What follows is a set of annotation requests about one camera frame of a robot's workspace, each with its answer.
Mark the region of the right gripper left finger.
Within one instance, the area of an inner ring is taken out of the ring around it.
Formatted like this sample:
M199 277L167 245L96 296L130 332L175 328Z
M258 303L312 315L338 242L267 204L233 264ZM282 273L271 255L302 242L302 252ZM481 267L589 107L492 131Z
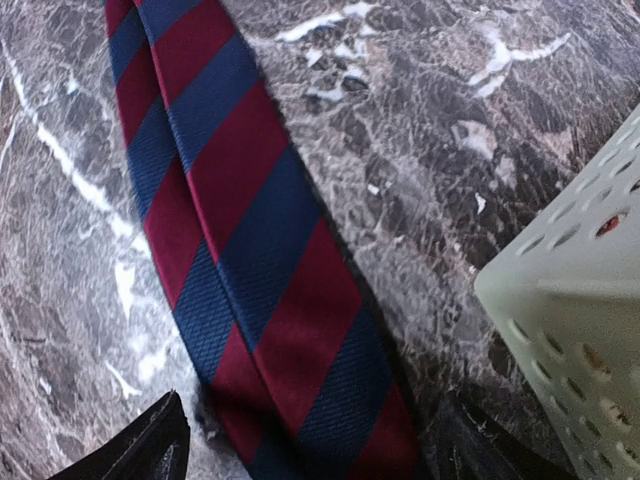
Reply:
M171 390L99 449L51 480L186 478L190 427L179 394Z

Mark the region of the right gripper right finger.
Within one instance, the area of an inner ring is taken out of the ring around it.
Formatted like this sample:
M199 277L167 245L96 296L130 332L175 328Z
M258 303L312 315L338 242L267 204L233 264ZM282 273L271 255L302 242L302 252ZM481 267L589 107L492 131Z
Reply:
M509 434L455 391L439 403L436 461L440 479L561 480L575 476Z

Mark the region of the red navy striped tie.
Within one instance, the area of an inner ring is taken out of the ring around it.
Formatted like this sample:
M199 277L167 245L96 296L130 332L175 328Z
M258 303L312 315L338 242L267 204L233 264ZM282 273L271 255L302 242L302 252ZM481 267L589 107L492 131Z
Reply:
M218 421L255 479L415 479L371 311L218 1L109 1L129 170Z

